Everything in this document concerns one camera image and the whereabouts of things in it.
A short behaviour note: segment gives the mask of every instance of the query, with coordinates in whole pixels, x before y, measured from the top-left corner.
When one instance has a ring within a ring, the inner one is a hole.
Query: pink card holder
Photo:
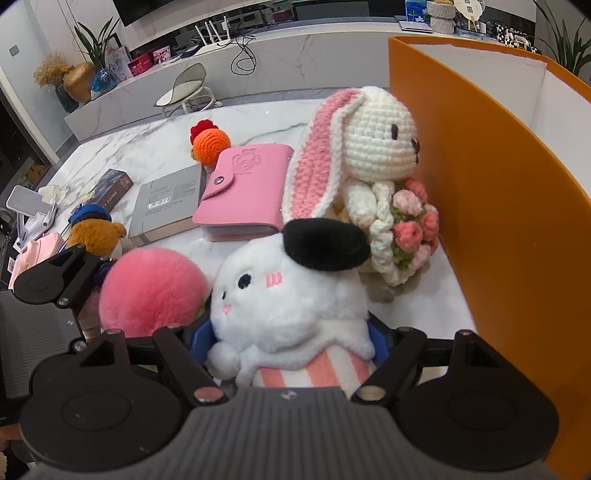
[[[222,151],[193,222],[211,241],[250,240],[280,231],[283,186],[293,152],[282,144]]]

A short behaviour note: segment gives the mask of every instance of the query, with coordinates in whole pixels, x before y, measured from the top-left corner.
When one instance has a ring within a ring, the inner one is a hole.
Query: blue glass vase
[[[72,113],[78,108],[78,102],[68,95],[68,92],[64,90],[64,85],[62,83],[56,85],[56,95],[66,112]]]
[[[110,69],[102,69],[96,72],[95,79],[90,86],[90,98],[100,97],[103,93],[110,92],[117,86],[117,76]]]

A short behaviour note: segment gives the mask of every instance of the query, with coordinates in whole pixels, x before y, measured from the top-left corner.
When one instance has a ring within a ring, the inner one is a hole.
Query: gray book
[[[136,247],[197,227],[191,219],[206,187],[201,164],[144,183],[139,188],[128,237]]]

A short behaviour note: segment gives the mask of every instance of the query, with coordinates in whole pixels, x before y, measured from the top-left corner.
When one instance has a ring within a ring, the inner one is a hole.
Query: pink striped fabric
[[[339,345],[331,345],[301,370],[260,368],[252,385],[271,388],[340,387],[349,398],[374,370],[372,362]]]

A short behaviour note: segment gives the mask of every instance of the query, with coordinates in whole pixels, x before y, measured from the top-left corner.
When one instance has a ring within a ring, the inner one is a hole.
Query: metal screw
[[[297,393],[294,392],[293,390],[288,390],[288,391],[283,392],[281,394],[281,398],[283,398],[283,400],[287,400],[287,401],[293,400],[296,397],[297,397]]]
[[[377,385],[364,385],[357,390],[357,396],[364,401],[380,401],[386,396],[386,391]]]
[[[218,387],[200,387],[193,396],[199,403],[214,403],[223,398],[223,391]]]
[[[81,352],[82,350],[84,350],[86,348],[86,342],[84,340],[77,340],[74,342],[74,350],[76,350],[76,352]]]

